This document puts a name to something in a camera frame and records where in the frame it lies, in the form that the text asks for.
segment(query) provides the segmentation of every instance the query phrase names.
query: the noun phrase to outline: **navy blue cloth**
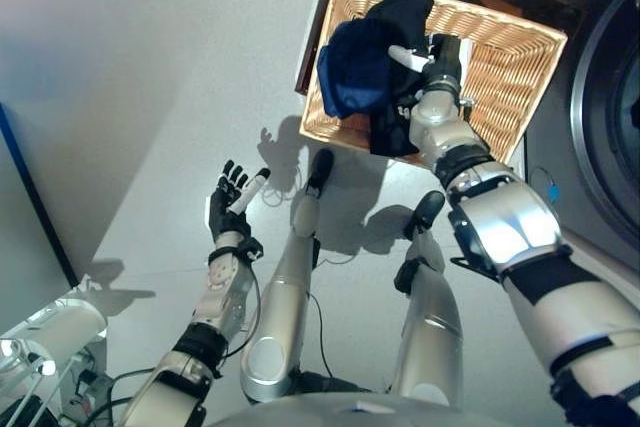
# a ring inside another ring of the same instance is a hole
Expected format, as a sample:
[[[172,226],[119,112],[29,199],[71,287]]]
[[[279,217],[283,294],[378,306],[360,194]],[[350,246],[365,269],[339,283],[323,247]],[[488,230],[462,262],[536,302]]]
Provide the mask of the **navy blue cloth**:
[[[344,119],[372,113],[391,102],[389,45],[402,42],[399,30],[379,19],[340,24],[318,55],[324,110]]]
[[[393,61],[390,45],[426,54],[424,24],[433,0],[383,0],[364,19],[338,26],[318,54],[318,80],[325,113],[344,119],[371,118],[371,153],[391,157],[417,152],[409,142],[406,107],[421,87],[419,73]]]

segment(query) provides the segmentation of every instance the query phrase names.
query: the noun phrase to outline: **robot leg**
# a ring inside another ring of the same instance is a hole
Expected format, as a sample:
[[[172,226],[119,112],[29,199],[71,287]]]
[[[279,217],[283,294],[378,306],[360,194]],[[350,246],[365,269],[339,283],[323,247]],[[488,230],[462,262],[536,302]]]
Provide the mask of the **robot leg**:
[[[407,226],[412,239],[395,286],[410,298],[390,393],[452,407],[462,399],[462,328],[429,228],[444,196],[429,192]]]
[[[240,384],[253,401],[269,402],[291,393],[295,387],[307,292],[319,248],[314,237],[319,198],[332,166],[333,154],[329,150],[321,150],[314,158],[284,252],[262,296],[260,323],[244,349]]]

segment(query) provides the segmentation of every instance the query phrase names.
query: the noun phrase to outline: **washing machine door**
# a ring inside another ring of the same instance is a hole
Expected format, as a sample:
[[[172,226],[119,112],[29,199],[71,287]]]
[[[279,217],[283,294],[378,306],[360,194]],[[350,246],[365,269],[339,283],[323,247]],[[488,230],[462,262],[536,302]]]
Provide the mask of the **washing machine door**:
[[[580,173],[602,217],[637,248],[640,71],[636,0],[613,0],[587,41],[571,94]]]

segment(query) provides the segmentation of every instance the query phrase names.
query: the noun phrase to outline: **gray floor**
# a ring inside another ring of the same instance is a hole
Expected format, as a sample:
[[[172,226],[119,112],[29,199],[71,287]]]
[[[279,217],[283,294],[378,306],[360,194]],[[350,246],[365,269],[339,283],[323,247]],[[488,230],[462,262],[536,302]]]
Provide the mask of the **gray floor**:
[[[297,135],[293,92],[315,0],[0,0],[0,91],[76,268],[109,315],[108,371],[152,365],[205,288],[204,199],[231,157],[274,175],[248,211],[265,247],[285,239],[317,143]],[[382,390],[407,301],[392,286],[408,209],[427,171],[337,151],[323,198],[322,303],[336,375]],[[443,214],[434,228],[458,250]],[[465,329],[465,406],[518,425],[561,425],[549,382],[497,285],[450,267]],[[322,370],[310,310],[303,366]],[[238,362],[207,399],[210,419],[246,407]],[[114,395],[131,393],[123,383]]]

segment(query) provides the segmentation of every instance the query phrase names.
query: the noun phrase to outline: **white fingertip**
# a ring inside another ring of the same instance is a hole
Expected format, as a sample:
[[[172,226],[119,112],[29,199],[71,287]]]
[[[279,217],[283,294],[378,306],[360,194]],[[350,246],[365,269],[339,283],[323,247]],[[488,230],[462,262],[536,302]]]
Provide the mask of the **white fingertip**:
[[[236,215],[240,215],[244,212],[249,205],[249,202],[253,200],[256,194],[260,191],[262,186],[267,182],[267,178],[262,175],[256,175],[249,183],[242,189],[242,194],[238,200],[236,200],[229,207],[228,211],[233,212]]]
[[[209,216],[211,215],[211,196],[208,195],[204,201],[204,225],[209,228]]]
[[[458,58],[460,59],[460,66],[462,70],[460,72],[460,87],[464,87],[467,80],[467,73],[469,72],[469,63],[471,62],[471,54],[473,52],[473,42],[471,39],[460,40],[460,53]]]
[[[421,73],[424,66],[430,62],[430,59],[420,55],[414,55],[413,52],[413,50],[405,49],[399,45],[390,45],[387,50],[389,57],[393,60],[404,65],[407,69]]]

